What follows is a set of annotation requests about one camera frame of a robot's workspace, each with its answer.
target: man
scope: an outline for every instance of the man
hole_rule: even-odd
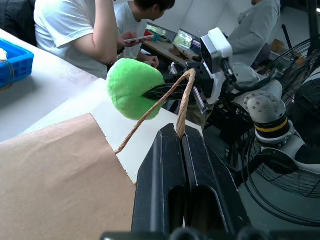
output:
[[[171,9],[176,0],[134,0],[114,6],[118,34],[135,31],[138,37],[143,37],[147,28],[147,20],[155,21],[161,18],[166,10]],[[155,68],[159,66],[156,56],[147,56],[141,52],[141,44],[126,48],[124,58],[136,59]]]
[[[118,37],[113,1],[36,0],[35,36],[40,49],[50,52],[99,78],[117,60],[125,43],[136,37],[126,32]]]
[[[252,66],[269,39],[280,17],[280,0],[252,0],[252,7],[242,13],[239,27],[229,36],[232,61]]]

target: black chair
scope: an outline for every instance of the black chair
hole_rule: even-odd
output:
[[[35,4],[36,0],[0,0],[0,29],[36,47]]]

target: blue plastic basket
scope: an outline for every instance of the blue plastic basket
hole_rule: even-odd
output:
[[[0,38],[0,48],[7,52],[7,61],[14,68],[13,75],[10,77],[10,68],[4,63],[0,63],[0,88],[11,84],[13,81],[18,82],[30,76],[34,62],[34,54],[20,46],[14,45]]]

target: white table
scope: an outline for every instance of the white table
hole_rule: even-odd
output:
[[[32,75],[0,92],[0,142],[21,134],[97,79],[1,29],[0,38],[34,53]]]
[[[108,95],[107,82],[103,79],[98,79],[83,93],[62,104],[25,133],[43,129],[88,113],[93,115],[113,150],[118,149],[137,123],[137,121],[122,116]],[[138,170],[149,152],[158,131],[168,124],[176,124],[177,120],[177,115],[161,109],[155,119],[147,120],[141,125],[125,149],[117,155],[123,168],[134,182],[137,181]],[[186,124],[202,133],[200,126],[188,121]]]

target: green plush toy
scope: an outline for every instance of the green plush toy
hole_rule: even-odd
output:
[[[132,59],[120,59],[110,69],[108,92],[116,109],[128,119],[140,120],[157,102],[143,97],[149,90],[165,84],[162,74],[152,66]],[[148,118],[155,118],[158,107]]]

